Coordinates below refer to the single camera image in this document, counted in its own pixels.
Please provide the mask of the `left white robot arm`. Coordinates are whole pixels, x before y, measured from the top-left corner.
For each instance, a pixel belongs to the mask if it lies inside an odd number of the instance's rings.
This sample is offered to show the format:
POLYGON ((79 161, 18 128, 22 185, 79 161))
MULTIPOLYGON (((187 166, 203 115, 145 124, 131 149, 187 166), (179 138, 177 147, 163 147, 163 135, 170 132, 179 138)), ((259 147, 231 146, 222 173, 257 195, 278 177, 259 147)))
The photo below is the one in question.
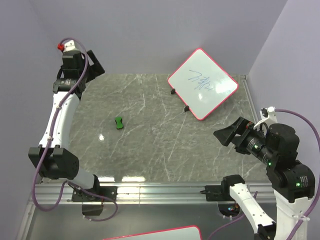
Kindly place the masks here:
POLYGON ((86 84, 105 73, 92 50, 64 51, 62 65, 53 83, 53 105, 46 130, 37 147, 28 157, 42 178, 68 180, 81 188, 89 201, 101 196, 97 177, 80 168, 79 159, 69 151, 70 130, 76 108, 86 84), (87 56, 93 64, 85 60, 87 56))

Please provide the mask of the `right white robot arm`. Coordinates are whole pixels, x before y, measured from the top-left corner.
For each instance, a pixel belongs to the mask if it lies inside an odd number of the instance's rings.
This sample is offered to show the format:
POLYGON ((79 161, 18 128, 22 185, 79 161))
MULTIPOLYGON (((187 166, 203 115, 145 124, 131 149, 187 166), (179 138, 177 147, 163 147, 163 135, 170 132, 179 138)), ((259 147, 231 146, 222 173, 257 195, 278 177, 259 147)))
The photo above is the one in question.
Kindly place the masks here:
POLYGON ((258 123, 239 117, 213 134, 223 146, 233 144, 237 153, 253 155, 266 166, 276 199, 276 220, 260 207, 240 175, 223 177, 219 190, 212 192, 214 199, 237 203, 251 224, 255 240, 307 239, 316 179, 312 170, 297 160, 300 139, 295 129, 278 123, 271 113, 258 123))

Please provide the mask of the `green whiteboard eraser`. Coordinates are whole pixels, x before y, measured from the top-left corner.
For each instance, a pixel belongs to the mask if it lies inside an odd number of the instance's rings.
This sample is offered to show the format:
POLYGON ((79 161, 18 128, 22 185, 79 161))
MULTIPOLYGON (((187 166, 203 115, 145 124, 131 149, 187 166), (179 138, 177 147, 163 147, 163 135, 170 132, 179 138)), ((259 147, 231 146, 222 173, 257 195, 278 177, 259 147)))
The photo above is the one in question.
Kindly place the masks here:
POLYGON ((123 124, 123 118, 121 116, 117 116, 114 118, 115 124, 116 124, 116 129, 120 130, 124 128, 123 124))

